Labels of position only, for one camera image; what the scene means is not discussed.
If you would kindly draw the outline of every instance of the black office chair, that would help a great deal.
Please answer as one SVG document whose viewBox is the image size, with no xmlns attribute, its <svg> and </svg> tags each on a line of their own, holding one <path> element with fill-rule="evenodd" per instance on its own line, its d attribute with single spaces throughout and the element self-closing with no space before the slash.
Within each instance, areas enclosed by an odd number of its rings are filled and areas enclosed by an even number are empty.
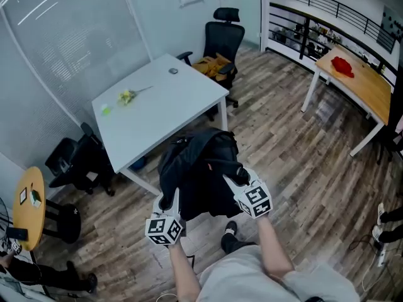
<svg viewBox="0 0 403 302">
<path fill-rule="evenodd" d="M 78 142 L 64 138 L 46 160 L 45 165 L 56 177 L 49 187 L 73 184 L 78 190 L 92 194 L 100 184 L 108 195 L 113 196 L 115 192 L 110 182 L 115 173 L 106 150 L 87 123 L 83 123 L 81 129 L 84 135 Z M 89 172 L 97 174 L 93 181 L 87 177 Z"/>
<path fill-rule="evenodd" d="M 395 143 L 394 139 L 398 136 L 395 132 L 396 126 L 403 115 L 403 68 L 399 66 L 397 71 L 394 92 L 390 95 L 390 109 L 388 125 L 384 126 L 376 135 L 375 140 L 380 143 L 380 153 L 377 164 L 382 160 L 383 150 L 386 148 L 389 153 L 389 162 L 392 161 L 392 152 L 400 152 L 403 150 L 403 138 Z"/>
<path fill-rule="evenodd" d="M 203 57 L 210 56 L 212 58 L 216 57 L 215 53 L 219 53 L 226 59 L 231 61 L 230 64 L 225 65 L 219 71 L 219 74 L 227 75 L 227 78 L 223 81 L 218 81 L 218 83 L 226 88 L 230 89 L 232 87 L 232 81 L 238 70 L 235 66 L 235 56 L 237 54 L 239 45 L 245 35 L 245 29 L 242 26 L 235 25 L 232 22 L 240 22 L 238 16 L 239 9 L 236 8 L 218 8 L 214 11 L 214 19 L 224 20 L 220 21 L 210 21 L 206 24 L 206 43 L 204 48 Z M 178 59 L 184 60 L 188 65 L 190 64 L 189 56 L 193 52 L 185 52 L 177 56 Z M 238 101 L 227 96 L 226 100 L 233 104 L 233 107 L 238 107 Z M 217 107 L 212 110 L 207 111 L 207 116 L 213 121 L 213 114 L 217 112 Z"/>
</svg>

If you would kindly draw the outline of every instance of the chair armrest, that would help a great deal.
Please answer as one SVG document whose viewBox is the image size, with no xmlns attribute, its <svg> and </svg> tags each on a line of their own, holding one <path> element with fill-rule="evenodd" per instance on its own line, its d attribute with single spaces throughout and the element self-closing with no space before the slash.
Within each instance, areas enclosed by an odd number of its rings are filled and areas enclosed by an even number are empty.
<svg viewBox="0 0 403 302">
<path fill-rule="evenodd" d="M 229 63 L 229 64 L 225 65 L 224 67 L 222 67 L 219 70 L 219 74 L 222 74 L 222 75 L 228 74 L 234 68 L 235 68 L 235 64 L 234 63 Z"/>
<path fill-rule="evenodd" d="M 94 135 L 93 129 L 85 122 L 81 124 L 81 130 L 87 137 L 91 137 Z"/>
<path fill-rule="evenodd" d="M 191 54 L 193 54 L 193 52 L 181 53 L 180 55 L 176 56 L 176 58 L 179 59 L 179 60 L 184 60 L 185 63 L 187 63 L 189 66 L 191 66 L 190 60 L 189 60 L 189 56 Z"/>
</svg>

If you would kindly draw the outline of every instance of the black shoe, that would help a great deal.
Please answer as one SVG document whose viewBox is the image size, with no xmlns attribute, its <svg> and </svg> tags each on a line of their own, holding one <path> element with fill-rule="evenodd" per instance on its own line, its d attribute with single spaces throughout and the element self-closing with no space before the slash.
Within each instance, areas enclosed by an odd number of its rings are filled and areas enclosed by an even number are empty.
<svg viewBox="0 0 403 302">
<path fill-rule="evenodd" d="M 87 281 L 89 282 L 89 290 L 87 292 L 89 294 L 93 294 L 96 286 L 98 285 L 98 279 L 96 278 L 96 275 L 94 273 L 88 274 Z"/>
<path fill-rule="evenodd" d="M 76 271 L 76 268 L 74 267 L 74 264 L 71 260 L 68 260 L 65 265 L 67 266 L 68 271 Z"/>
<path fill-rule="evenodd" d="M 232 230 L 234 232 L 234 236 L 237 235 L 238 232 L 238 225 L 236 222 L 234 222 L 233 220 L 230 220 L 227 224 L 227 226 L 225 226 L 225 233 L 229 233 L 232 234 L 232 232 L 227 232 L 227 230 Z"/>
</svg>

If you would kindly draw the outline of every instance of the black garment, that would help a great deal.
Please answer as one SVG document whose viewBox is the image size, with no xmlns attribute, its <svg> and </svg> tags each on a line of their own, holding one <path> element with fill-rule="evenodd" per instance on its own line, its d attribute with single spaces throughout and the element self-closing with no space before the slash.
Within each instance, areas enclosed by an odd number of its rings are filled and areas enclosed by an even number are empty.
<svg viewBox="0 0 403 302">
<path fill-rule="evenodd" d="M 7 271 L 13 278 L 26 285 L 40 284 L 68 291 L 89 291 L 91 289 L 90 282 L 87 279 L 80 280 L 75 269 L 56 271 L 49 266 L 36 266 L 35 264 L 13 258 Z"/>
<path fill-rule="evenodd" d="M 403 220 L 403 206 L 389 212 L 384 212 L 380 217 L 380 221 L 382 223 L 387 223 L 389 221 L 399 221 L 399 220 Z M 391 232 L 382 232 L 378 240 L 382 243 L 392 243 L 402 238 L 403 238 L 403 225 L 400 225 L 395 229 L 393 229 Z"/>
<path fill-rule="evenodd" d="M 249 184 L 249 174 L 237 161 L 238 148 L 231 132 L 207 128 L 189 133 L 170 144 L 158 165 L 163 199 L 160 207 L 169 209 L 178 187 L 179 208 L 184 220 L 201 213 L 233 217 L 241 212 L 234 193 L 222 177 L 238 185 Z"/>
<path fill-rule="evenodd" d="M 244 246 L 257 245 L 255 242 L 241 242 L 233 234 L 226 233 L 221 238 L 221 248 L 228 255 Z"/>
</svg>

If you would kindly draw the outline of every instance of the white table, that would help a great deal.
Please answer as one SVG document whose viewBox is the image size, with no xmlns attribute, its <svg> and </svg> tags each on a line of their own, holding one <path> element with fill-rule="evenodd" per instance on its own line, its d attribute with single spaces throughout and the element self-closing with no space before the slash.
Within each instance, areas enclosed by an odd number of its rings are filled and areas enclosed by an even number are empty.
<svg viewBox="0 0 403 302">
<path fill-rule="evenodd" d="M 178 73 L 169 73 L 170 68 Z M 152 87 L 139 92 L 127 106 L 118 105 L 120 92 L 149 86 Z M 113 170 L 160 195 L 160 190 L 128 167 L 216 104 L 221 129 L 228 130 L 225 105 L 228 93 L 170 55 L 159 57 L 116 83 L 93 101 L 96 122 Z M 107 115 L 102 113 L 105 104 L 112 107 Z"/>
</svg>

